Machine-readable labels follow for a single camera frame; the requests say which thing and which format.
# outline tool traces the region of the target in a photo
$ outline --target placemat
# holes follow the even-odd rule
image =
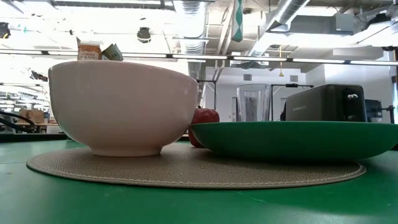
[[[76,180],[196,189],[320,185],[350,180],[366,171],[356,162],[281,164],[231,159],[184,143],[173,143],[160,155],[147,157],[103,157],[92,155],[88,147],[65,149],[33,157],[27,166]]]

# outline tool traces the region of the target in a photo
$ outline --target workbench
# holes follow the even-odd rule
[[[398,152],[360,161],[357,179],[270,190],[99,184],[41,174],[32,156],[74,141],[0,144],[0,223],[398,223]]]

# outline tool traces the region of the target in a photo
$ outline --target green plate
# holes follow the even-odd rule
[[[206,148],[260,160],[335,161],[382,154],[398,143],[398,125],[271,121],[191,125]]]

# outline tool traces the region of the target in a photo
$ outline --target apple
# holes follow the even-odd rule
[[[206,108],[197,108],[195,109],[195,114],[193,115],[193,119],[191,124],[200,124],[200,123],[213,123],[219,122],[220,116],[217,111],[213,109]],[[195,147],[203,147],[198,140],[194,137],[191,127],[188,128],[188,137],[192,146]]]

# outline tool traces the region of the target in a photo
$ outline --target black toaster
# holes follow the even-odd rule
[[[301,91],[286,99],[286,121],[366,122],[363,88],[327,84]]]

